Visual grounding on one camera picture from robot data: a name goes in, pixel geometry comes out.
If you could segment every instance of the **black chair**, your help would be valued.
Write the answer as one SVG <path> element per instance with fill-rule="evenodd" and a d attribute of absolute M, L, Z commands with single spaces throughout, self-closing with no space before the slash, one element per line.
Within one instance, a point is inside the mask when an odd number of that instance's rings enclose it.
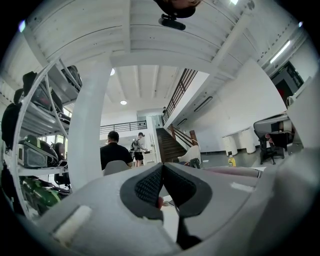
<path fill-rule="evenodd" d="M 285 158 L 284 148 L 275 146 L 273 143 L 270 143 L 270 147 L 267 147 L 266 133 L 257 132 L 254 130 L 254 133 L 259 138 L 260 142 L 260 165 L 269 158 L 272 159 L 273 164 L 275 165 L 274 157 L 281 157 L 282 159 Z"/>

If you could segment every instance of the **white pillar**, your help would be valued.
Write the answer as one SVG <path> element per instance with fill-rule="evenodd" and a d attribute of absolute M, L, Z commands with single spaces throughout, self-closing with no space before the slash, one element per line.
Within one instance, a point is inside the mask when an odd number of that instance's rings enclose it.
<path fill-rule="evenodd" d="M 73 191 L 103 176 L 100 122 L 111 70 L 109 56 L 104 55 L 92 63 L 74 105 L 68 141 L 68 170 Z"/>
<path fill-rule="evenodd" d="M 146 117 L 146 125 L 148 127 L 148 132 L 153 136 L 154 139 L 154 148 L 156 153 L 156 160 L 158 163 L 161 162 L 161 156 L 160 156 L 160 149 L 159 149 L 159 143 L 158 143 L 158 137 L 157 137 L 157 131 L 156 131 L 156 125 L 152 118 L 152 116 Z"/>

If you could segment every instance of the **white ceiling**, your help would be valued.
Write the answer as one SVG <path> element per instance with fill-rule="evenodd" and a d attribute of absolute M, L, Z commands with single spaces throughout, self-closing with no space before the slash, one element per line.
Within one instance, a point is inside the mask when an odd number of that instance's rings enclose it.
<path fill-rule="evenodd" d="M 271 74 L 288 57 L 284 54 L 278 63 L 269 64 L 284 42 L 293 35 L 297 45 L 303 41 L 298 22 L 274 1 L 254 0 L 254 11 L 249 10 L 251 2 L 204 0 L 192 17 L 179 20 L 186 25 L 179 31 L 158 23 L 163 12 L 153 0 L 48 1 L 27 19 L 23 34 L 16 35 L 0 75 L 4 86 L 16 90 L 23 84 L 23 74 L 39 72 L 43 60 L 61 56 L 67 66 L 78 67 L 85 83 L 94 76 L 90 63 L 111 53 L 116 72 L 106 85 L 102 112 L 162 108 L 184 68 L 212 72 L 217 52 L 243 13 L 248 13 L 251 23 L 223 56 L 212 83 L 194 101 L 199 102 L 205 92 L 213 95 L 235 77 L 249 58 Z M 122 100 L 128 104 L 120 105 Z"/>

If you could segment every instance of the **man in black shirt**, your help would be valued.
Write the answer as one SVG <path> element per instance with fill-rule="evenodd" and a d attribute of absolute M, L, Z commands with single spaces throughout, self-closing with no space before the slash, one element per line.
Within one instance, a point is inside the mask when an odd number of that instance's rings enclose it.
<path fill-rule="evenodd" d="M 107 163 L 115 160 L 124 161 L 129 167 L 132 166 L 132 157 L 129 151 L 118 145 L 119 134 L 116 131 L 110 131 L 108 134 L 108 145 L 100 148 L 101 169 L 106 168 Z"/>

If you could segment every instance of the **balcony railing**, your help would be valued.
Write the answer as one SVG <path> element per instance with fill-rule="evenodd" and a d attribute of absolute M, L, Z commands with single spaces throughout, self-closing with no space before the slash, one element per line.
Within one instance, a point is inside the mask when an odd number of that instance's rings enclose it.
<path fill-rule="evenodd" d="M 117 133 L 128 132 L 134 130 L 147 129 L 147 121 L 137 121 L 137 122 L 124 122 L 117 124 L 104 125 L 100 127 L 100 134 L 108 134 L 111 131 L 116 131 Z"/>
<path fill-rule="evenodd" d="M 169 117 L 171 116 L 172 112 L 175 110 L 177 104 L 181 100 L 182 96 L 185 94 L 186 90 L 188 89 L 190 83 L 196 76 L 198 71 L 193 69 L 185 68 L 182 76 L 176 86 L 172 98 L 166 108 L 166 112 L 163 115 L 163 120 L 166 123 Z"/>

